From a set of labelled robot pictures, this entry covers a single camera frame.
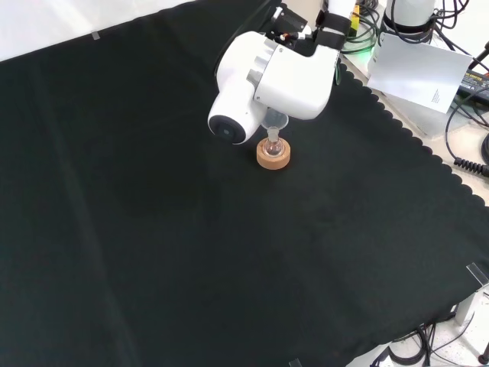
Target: black cable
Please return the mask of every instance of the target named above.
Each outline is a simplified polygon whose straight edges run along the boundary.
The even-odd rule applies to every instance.
[[[362,0],[358,5],[360,5],[360,14],[368,15],[367,9],[375,10],[379,6],[378,0]]]
[[[392,6],[390,8],[390,21],[392,21],[392,27],[394,29],[394,33],[396,36],[398,36],[398,38],[400,38],[401,40],[403,40],[404,42],[406,42],[407,44],[424,44],[425,42],[429,41],[432,37],[432,33],[433,33],[433,29],[434,27],[432,26],[428,35],[425,36],[424,38],[422,39],[419,39],[419,40],[412,40],[410,38],[406,38],[404,37],[400,32],[399,30],[397,29],[397,24],[396,24],[396,20],[394,19],[394,7],[396,5],[396,0],[392,0]]]
[[[471,56],[472,57],[472,60],[476,63],[478,63],[479,65],[481,65],[483,68],[485,68],[488,72],[489,72],[489,67],[486,67],[481,61],[477,60],[475,57],[473,57],[472,55],[470,55],[469,52],[467,52],[466,50],[464,50],[463,48],[461,48],[460,46],[458,46],[457,44],[454,44],[452,41],[450,41],[444,34],[443,32],[435,26],[435,31],[436,33],[438,33],[438,35],[441,37],[441,39],[450,47],[450,45],[452,47],[455,47],[455,48],[458,48],[461,52],[463,52],[464,54],[468,55],[468,56]]]
[[[436,327],[436,324],[434,323],[433,326],[432,326],[431,333],[433,333],[433,330],[434,330],[435,327]],[[424,346],[425,346],[424,347],[425,360],[423,362],[423,366],[431,365],[431,359],[430,359],[431,353],[430,353],[430,348],[429,348],[429,343],[430,343],[429,340],[431,338],[432,338],[431,334],[429,334],[429,336],[428,336],[428,333],[426,332],[426,325],[425,325],[425,329],[424,329],[424,333],[423,333],[423,341],[424,341]]]
[[[241,34],[243,34],[243,30],[256,18],[258,14],[260,14],[260,11],[265,9],[265,7],[270,4],[271,0],[264,0],[264,2],[256,8],[256,10],[241,24],[238,29],[232,34],[232,36],[226,41],[224,46],[221,49],[221,52],[219,52],[219,55],[215,61],[214,64],[214,77],[217,76],[217,70],[219,68],[219,64],[221,63],[222,57],[224,56],[225,52],[228,50],[229,46],[231,46],[232,42],[235,40],[235,38]]]
[[[457,339],[460,339],[464,335],[464,333],[467,331],[468,327],[471,325],[472,320],[474,319],[474,316],[475,316],[475,313],[472,314],[472,317],[471,317],[470,321],[467,323],[467,325],[465,326],[465,328],[462,330],[462,332],[456,338],[454,338],[454,339],[450,340],[449,342],[443,344],[442,346],[439,346],[438,348],[434,349],[433,352],[437,352],[441,348],[445,348],[446,346],[452,344]]]
[[[420,326],[418,326],[416,328],[416,334],[421,339],[421,347],[419,348],[419,352],[412,357],[404,358],[404,357],[397,356],[392,351],[392,349],[389,347],[388,348],[389,349],[389,357],[393,360],[393,362],[395,362],[399,365],[415,365],[416,363],[421,361],[421,359],[423,359],[423,357],[426,358],[426,356],[427,356],[426,350],[428,350],[428,348],[429,348],[429,345],[427,345],[427,342],[426,342],[426,334],[424,333],[423,329],[421,329]]]
[[[450,14],[450,15],[443,15],[443,16],[433,16],[432,19],[451,19],[451,18],[457,18],[464,10],[465,8],[467,8],[467,5],[468,3],[470,2],[470,0],[467,0],[465,4],[462,4],[460,2],[460,9],[457,9],[457,2],[456,0],[453,1],[453,4],[454,4],[454,7],[455,7],[455,10],[454,11],[450,11],[450,10],[445,10],[445,13],[453,13],[453,14]]]
[[[484,163],[489,164],[489,134],[487,134],[486,138],[482,142],[481,154]]]
[[[403,342],[404,340],[408,340],[409,338],[412,338],[413,336],[415,336],[418,332],[417,331],[413,331],[412,333],[410,334],[407,334],[406,336],[403,336],[402,338],[399,338],[399,339],[395,339],[392,341],[392,343],[398,343],[398,342]]]
[[[485,120],[485,118],[482,115],[481,111],[479,111],[479,109],[477,108],[477,104],[476,103],[474,103],[474,105],[472,106],[472,109],[474,110],[475,114],[477,116],[479,116],[479,118],[482,120],[482,125],[485,126],[485,127],[489,127],[489,124]]]
[[[455,104],[457,105],[457,107],[455,107],[455,108],[453,109],[453,112],[452,112],[452,114],[450,115],[449,120],[447,121],[447,123],[446,123],[446,127],[445,127],[445,144],[446,144],[447,149],[449,150],[450,155],[451,155],[451,156],[452,156],[454,159],[456,159],[456,158],[457,158],[457,156],[455,156],[455,154],[453,154],[453,151],[452,151],[452,149],[450,148],[450,144],[449,144],[449,127],[450,127],[450,123],[452,122],[453,116],[454,116],[454,115],[455,115],[455,113],[456,113],[456,112],[457,112],[457,111],[458,111],[458,110],[461,108],[461,105],[465,104],[465,103],[466,103],[466,102],[467,102],[469,99],[471,99],[472,97],[474,97],[474,96],[476,96],[477,94],[482,93],[482,92],[484,92],[484,91],[486,91],[486,90],[489,90],[489,86],[488,86],[488,87],[486,87],[486,88],[480,89],[480,90],[478,90],[478,91],[475,91],[475,92],[473,92],[473,93],[469,94],[469,95],[468,95],[467,97],[465,97],[465,98],[464,98],[464,99],[463,99],[461,102],[454,101],[454,102],[455,102]]]
[[[458,15],[456,15],[454,18],[453,18],[453,24],[448,26],[448,25],[445,25],[445,20],[446,18],[442,18],[440,15],[445,15],[446,13],[458,13],[458,8],[457,8],[457,1],[454,0],[453,1],[453,5],[454,5],[454,8],[455,10],[454,11],[451,11],[451,10],[446,10],[445,8],[445,0],[443,0],[443,10],[439,10],[436,12],[436,17],[435,19],[442,19],[442,21],[436,21],[437,24],[440,25],[440,29],[443,30],[443,28],[446,28],[446,29],[454,29],[455,26],[457,25],[457,22],[458,22]]]
[[[462,158],[455,156],[455,154],[453,153],[452,149],[450,148],[450,144],[449,144],[449,127],[450,127],[450,122],[452,122],[452,119],[453,119],[453,116],[455,115],[455,113],[461,108],[461,105],[466,103],[468,100],[470,100],[471,98],[473,98],[477,94],[482,93],[486,90],[489,90],[489,86],[471,93],[465,99],[463,99],[460,103],[458,101],[455,101],[455,104],[457,105],[457,107],[454,108],[452,114],[449,117],[449,120],[446,123],[446,127],[445,127],[445,145],[446,145],[446,148],[448,149],[450,155],[455,159],[455,161],[454,161],[455,166],[459,166],[461,168],[464,168],[465,170],[470,171],[474,174],[481,174],[484,177],[489,177],[489,165],[478,164],[475,162],[466,161],[465,159],[462,159]]]
[[[378,356],[377,359],[375,359],[370,367],[380,367],[381,366],[381,357]]]
[[[445,348],[445,347],[446,347],[446,346],[448,346],[449,344],[452,344],[454,341],[456,341],[456,340],[457,340],[457,339],[459,339],[459,338],[460,338],[462,335],[464,335],[465,331],[467,331],[468,327],[471,325],[472,320],[474,319],[474,316],[475,316],[475,313],[473,313],[473,314],[472,314],[472,317],[471,317],[470,321],[468,322],[467,326],[465,326],[465,328],[463,329],[463,331],[462,331],[462,332],[461,332],[461,333],[460,333],[460,334],[459,334],[459,335],[458,335],[456,338],[454,338],[453,340],[450,340],[448,343],[445,343],[445,344],[443,344],[442,346],[439,346],[439,347],[438,347],[438,348],[436,348],[436,349],[433,349],[433,344],[431,344],[431,345],[429,346],[429,349],[430,349],[430,354],[435,354],[435,355],[436,355],[438,358],[443,359],[444,361],[446,361],[446,362],[448,362],[448,363],[451,363],[451,364],[453,364],[453,365],[458,365],[457,363],[455,363],[455,362],[451,361],[450,359],[447,359],[447,358],[445,358],[445,357],[440,356],[440,355],[437,353],[437,351],[438,351],[438,350],[440,350],[441,348]]]
[[[364,11],[363,14],[368,14],[368,16],[370,16],[371,19],[367,18],[365,15],[362,14],[362,9]],[[377,26],[377,22],[379,21],[381,16],[374,8],[366,7],[361,4],[360,14],[353,13],[353,15],[359,17],[360,23],[366,24],[368,26],[368,29],[359,36],[347,37],[347,42],[351,44],[363,44],[365,42],[370,41],[370,44],[366,47],[361,47],[355,50],[342,50],[342,54],[344,55],[359,54],[361,52],[371,50],[372,48],[374,48],[375,42],[377,41],[377,37],[380,33],[380,30]],[[368,38],[361,39],[369,32],[371,32],[371,34]]]
[[[463,111],[463,113],[461,113],[460,111],[457,111],[458,114],[464,116],[467,119],[472,120],[473,122],[475,122],[476,124],[480,125],[483,128],[489,128],[489,125],[485,125],[484,122],[477,120],[473,115],[470,114],[469,111],[464,109],[462,106],[460,106],[460,109]]]

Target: black cloth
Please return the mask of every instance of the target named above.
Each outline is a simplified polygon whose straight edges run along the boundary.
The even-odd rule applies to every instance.
[[[0,365],[342,367],[477,289],[483,201],[344,69],[283,171],[212,136],[257,3],[0,64]]]

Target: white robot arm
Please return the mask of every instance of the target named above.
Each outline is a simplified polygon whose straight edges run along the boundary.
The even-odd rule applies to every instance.
[[[404,3],[428,4],[423,11],[426,17],[421,16],[424,22],[432,14],[434,1],[397,0],[400,6],[395,8],[396,24],[406,25],[407,29],[413,26],[414,9]],[[241,144],[257,131],[268,108],[296,119],[317,117],[329,100],[354,6],[355,0],[329,0],[328,12],[321,12],[322,17],[318,18],[316,51],[311,57],[304,57],[257,32],[236,37],[217,70],[219,95],[209,114],[210,130],[233,144]],[[398,16],[398,9],[406,17]],[[282,8],[277,8],[274,18],[281,11]]]

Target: paper sheet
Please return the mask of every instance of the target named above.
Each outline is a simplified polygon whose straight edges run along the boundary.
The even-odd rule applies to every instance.
[[[382,34],[381,44],[368,86],[447,113],[471,57],[392,34]]]

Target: white plastic part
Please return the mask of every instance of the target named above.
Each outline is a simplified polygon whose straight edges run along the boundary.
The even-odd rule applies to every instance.
[[[436,0],[396,0],[394,20],[396,24],[416,27],[426,24],[435,10]],[[386,16],[391,19],[392,0],[387,1]]]
[[[254,59],[266,47],[264,35],[248,32],[237,37],[219,64],[217,83],[219,95],[212,105],[208,123],[216,115],[235,120],[246,134],[247,141],[260,127],[267,107],[254,101],[254,85],[247,81]]]
[[[282,11],[283,9],[280,6],[277,6],[277,9],[275,9],[274,15],[272,16],[272,20],[276,21]]]
[[[338,55],[337,50],[318,46],[314,55],[304,57],[279,46],[255,100],[296,119],[314,119],[328,103]]]
[[[222,115],[235,120],[243,129],[246,142],[260,127],[267,107],[253,100],[254,86],[239,76],[228,78],[220,87],[220,92],[212,105],[208,124],[213,116]]]

